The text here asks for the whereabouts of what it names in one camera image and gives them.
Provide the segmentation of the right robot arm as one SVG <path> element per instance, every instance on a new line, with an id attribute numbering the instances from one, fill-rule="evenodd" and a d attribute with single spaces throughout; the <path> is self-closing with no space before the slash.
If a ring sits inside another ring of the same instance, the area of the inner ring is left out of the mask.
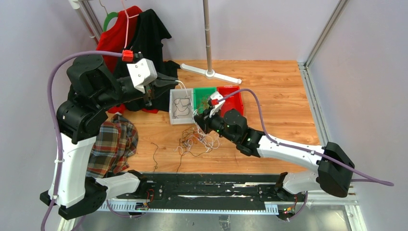
<path id="1" fill-rule="evenodd" d="M 280 174 L 275 186 L 275 195 L 280 200 L 286 201 L 294 194 L 319 189 L 339 198 L 348 195 L 355 165 L 334 142 L 322 147 L 268 138 L 265 132 L 249 127 L 247 119 L 235 109 L 224 115 L 211 115 L 206 109 L 195 115 L 194 121 L 204 133 L 216 132 L 234 143 L 236 149 L 246 156 L 274 158 L 306 168 L 301 173 Z"/>

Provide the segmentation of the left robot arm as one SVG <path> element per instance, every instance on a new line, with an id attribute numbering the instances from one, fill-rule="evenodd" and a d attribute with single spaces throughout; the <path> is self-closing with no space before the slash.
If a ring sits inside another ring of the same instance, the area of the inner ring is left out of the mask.
<path id="1" fill-rule="evenodd" d="M 157 72 L 140 53 L 83 51 L 64 59 L 68 61 L 73 96 L 55 109 L 48 95 L 57 156 L 53 183 L 40 200 L 49 208 L 57 205 L 59 215 L 71 220 L 97 211 L 119 195 L 141 199 L 147 194 L 147 179 L 135 170 L 109 178 L 88 177 L 89 157 L 108 109 L 138 99 L 148 103 L 173 89 L 178 79 Z"/>

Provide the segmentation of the red plastic bin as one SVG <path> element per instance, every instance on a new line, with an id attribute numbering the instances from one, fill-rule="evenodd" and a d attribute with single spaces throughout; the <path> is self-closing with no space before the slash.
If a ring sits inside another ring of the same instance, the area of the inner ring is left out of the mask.
<path id="1" fill-rule="evenodd" d="M 237 90 L 239 90 L 239 86 L 220 86 L 217 87 L 217 91 L 223 96 L 227 96 Z M 231 110 L 231 109 L 236 109 L 241 115 L 244 114 L 244 106 L 242 102 L 242 97 L 240 93 L 236 93 L 233 96 L 229 97 L 226 99 L 225 103 L 223 104 L 221 108 L 221 116 L 223 117 L 224 114 Z"/>

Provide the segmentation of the white plastic bin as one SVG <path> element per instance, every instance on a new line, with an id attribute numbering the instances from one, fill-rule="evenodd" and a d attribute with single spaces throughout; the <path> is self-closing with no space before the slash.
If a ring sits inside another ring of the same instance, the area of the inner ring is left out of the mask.
<path id="1" fill-rule="evenodd" d="M 193 89 L 172 89 L 169 95 L 171 125 L 193 124 Z"/>

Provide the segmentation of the black t-shirt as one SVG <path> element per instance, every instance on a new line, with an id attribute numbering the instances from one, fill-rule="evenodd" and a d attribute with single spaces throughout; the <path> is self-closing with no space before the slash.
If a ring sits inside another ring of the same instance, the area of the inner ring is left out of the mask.
<path id="1" fill-rule="evenodd" d="M 156 12 L 152 9 L 148 9 L 141 12 L 137 17 L 135 26 L 131 28 L 135 29 L 131 40 L 126 46 L 127 49 L 133 52 L 141 52 L 143 57 L 151 60 L 154 63 L 158 73 L 170 76 L 178 77 L 178 69 L 180 65 L 173 61 L 163 60 L 163 39 L 170 39 L 171 35 L 167 28 L 160 20 Z M 152 106 L 147 107 L 143 99 L 138 99 L 132 102 L 125 103 L 125 107 L 129 111 L 146 110 L 160 110 L 169 111 L 170 90 L 165 91 L 161 96 L 152 100 Z"/>

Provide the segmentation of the green plastic bin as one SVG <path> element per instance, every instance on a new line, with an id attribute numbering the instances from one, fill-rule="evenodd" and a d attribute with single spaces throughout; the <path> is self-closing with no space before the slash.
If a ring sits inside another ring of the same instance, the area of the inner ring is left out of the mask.
<path id="1" fill-rule="evenodd" d="M 208 98 L 216 90 L 216 87 L 193 89 L 193 107 L 198 114 L 201 114 L 205 109 L 208 109 Z"/>

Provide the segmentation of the white stand with metal pole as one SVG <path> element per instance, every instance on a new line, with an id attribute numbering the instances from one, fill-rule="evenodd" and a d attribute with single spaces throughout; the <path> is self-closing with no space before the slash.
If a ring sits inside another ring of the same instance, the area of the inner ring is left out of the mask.
<path id="1" fill-rule="evenodd" d="M 206 49 L 206 63 L 207 68 L 201 69 L 187 64 L 181 64 L 180 68 L 194 74 L 202 75 L 207 79 L 221 80 L 230 84 L 240 85 L 242 80 L 239 78 L 230 77 L 217 73 L 212 66 L 212 51 L 211 51 L 211 34 L 210 34 L 210 17 L 208 0 L 203 0 L 204 11 L 204 33 L 205 33 L 205 49 Z"/>

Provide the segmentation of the red t-shirt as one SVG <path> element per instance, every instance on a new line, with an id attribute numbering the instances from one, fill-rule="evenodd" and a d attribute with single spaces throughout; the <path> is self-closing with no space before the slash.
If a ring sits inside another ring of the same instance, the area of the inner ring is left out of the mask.
<path id="1" fill-rule="evenodd" d="M 127 12 L 130 16 L 132 16 L 141 13 L 142 10 L 138 6 L 132 6 L 127 8 Z M 97 45 L 96 50 L 122 53 L 125 44 L 126 21 L 127 19 L 124 10 L 120 11 L 118 13 L 118 18 L 115 24 L 109 30 L 101 34 L 101 38 L 99 44 Z M 129 31 L 127 38 L 128 42 L 130 42 L 131 38 L 133 38 L 133 35 L 136 30 L 136 23 L 137 18 L 131 18 L 129 21 Z M 112 56 L 103 56 L 103 58 L 107 68 L 110 70 L 111 73 L 113 73 L 117 65 L 118 58 Z M 121 104 L 120 106 L 114 106 L 111 109 L 109 109 L 108 113 L 122 115 L 125 112 L 125 109 L 128 109 L 130 111 L 139 110 L 130 109 L 129 107 L 125 106 L 124 104 Z M 158 113 L 157 109 L 152 110 L 141 109 L 141 110 L 147 113 L 155 114 Z"/>

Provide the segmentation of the pink clothes hanger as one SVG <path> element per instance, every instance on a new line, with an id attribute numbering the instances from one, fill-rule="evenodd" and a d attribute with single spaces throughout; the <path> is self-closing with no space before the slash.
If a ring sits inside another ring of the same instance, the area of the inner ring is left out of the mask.
<path id="1" fill-rule="evenodd" d="M 126 32 L 125 32 L 125 44 L 124 44 L 124 49 L 126 49 L 126 47 L 127 47 L 127 45 L 128 45 L 127 42 L 128 42 L 129 21 L 130 21 L 131 18 L 136 18 L 136 17 L 138 17 L 139 14 L 135 14 L 135 15 L 130 16 L 130 15 L 128 14 L 128 12 L 127 12 L 127 8 L 126 8 L 126 6 L 125 6 L 125 1 L 124 1 L 124 0 L 121 0 L 121 4 L 122 4 L 122 6 L 123 6 L 123 10 L 124 10 L 124 12 L 125 12 L 126 19 L 127 19 L 127 21 L 126 21 Z"/>

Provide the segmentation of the plaid flannel shirt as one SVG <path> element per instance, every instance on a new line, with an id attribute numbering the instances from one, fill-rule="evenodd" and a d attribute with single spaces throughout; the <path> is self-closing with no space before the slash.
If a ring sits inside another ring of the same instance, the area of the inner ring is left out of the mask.
<path id="1" fill-rule="evenodd" d="M 105 121 L 92 147 L 86 176 L 106 178 L 127 169 L 127 160 L 136 154 L 138 141 L 136 127 L 122 115 Z"/>

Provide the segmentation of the green clothes hanger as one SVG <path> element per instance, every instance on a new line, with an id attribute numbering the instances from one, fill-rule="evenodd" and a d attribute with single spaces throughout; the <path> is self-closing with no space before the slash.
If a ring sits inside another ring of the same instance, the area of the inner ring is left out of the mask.
<path id="1" fill-rule="evenodd" d="M 106 15 L 106 18 L 105 18 L 104 22 L 103 22 L 102 31 L 103 31 L 103 32 L 106 32 L 106 31 L 108 30 L 109 23 L 110 23 L 114 18 L 117 18 L 117 17 L 118 17 L 118 12 L 108 13 L 108 14 Z"/>

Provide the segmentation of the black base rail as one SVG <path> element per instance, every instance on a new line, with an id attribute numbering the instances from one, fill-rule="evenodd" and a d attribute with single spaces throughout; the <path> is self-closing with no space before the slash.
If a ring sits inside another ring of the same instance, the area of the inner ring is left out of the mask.
<path id="1" fill-rule="evenodd" d="M 149 203 L 151 209 L 260 211 L 266 203 L 300 205 L 305 194 L 290 195 L 275 188 L 273 174 L 145 173 L 145 191 L 117 199 Z"/>

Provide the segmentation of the clothes rack metal frame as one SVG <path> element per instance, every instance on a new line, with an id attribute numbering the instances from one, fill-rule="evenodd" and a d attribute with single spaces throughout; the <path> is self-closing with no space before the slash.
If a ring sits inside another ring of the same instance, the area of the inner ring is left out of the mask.
<path id="1" fill-rule="evenodd" d="M 102 34 L 102 25 L 90 3 L 91 0 L 68 0 L 68 2 L 81 19 L 89 37 L 98 45 Z"/>

